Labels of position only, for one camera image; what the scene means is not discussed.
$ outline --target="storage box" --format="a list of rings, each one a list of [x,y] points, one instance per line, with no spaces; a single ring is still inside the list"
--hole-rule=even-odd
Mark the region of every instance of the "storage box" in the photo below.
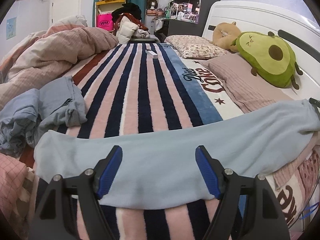
[[[112,14],[99,14],[97,16],[97,27],[102,28],[108,32],[113,31],[113,21],[112,21]]]
[[[183,12],[192,12],[193,4],[192,3],[185,3]]]

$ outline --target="blue cloth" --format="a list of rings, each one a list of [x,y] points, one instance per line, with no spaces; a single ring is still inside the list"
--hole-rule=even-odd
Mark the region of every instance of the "blue cloth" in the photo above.
[[[84,99],[72,77],[56,79],[15,97],[0,111],[0,151],[18,157],[26,142],[35,147],[55,126],[86,121]]]
[[[4,106],[0,111],[0,152],[18,157],[26,146],[26,132],[34,129],[38,117],[40,92],[31,89]]]

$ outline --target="white door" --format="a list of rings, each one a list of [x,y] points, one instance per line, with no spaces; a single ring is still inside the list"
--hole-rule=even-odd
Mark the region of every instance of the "white door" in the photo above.
[[[50,24],[69,16],[81,14],[81,0],[51,0]]]

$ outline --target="white puffer jacket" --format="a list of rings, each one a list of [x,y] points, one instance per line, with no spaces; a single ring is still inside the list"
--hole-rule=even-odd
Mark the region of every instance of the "white puffer jacket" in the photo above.
[[[132,23],[126,16],[124,16],[120,22],[120,28],[116,34],[117,38],[119,39],[119,43],[127,44],[134,32],[138,29],[138,25]]]

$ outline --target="star print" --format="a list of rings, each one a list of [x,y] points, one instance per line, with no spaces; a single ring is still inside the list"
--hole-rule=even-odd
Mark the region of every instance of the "star print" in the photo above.
[[[215,99],[216,100],[216,103],[219,103],[219,104],[226,104],[225,102],[224,102],[224,100],[221,100],[220,98],[219,99]]]

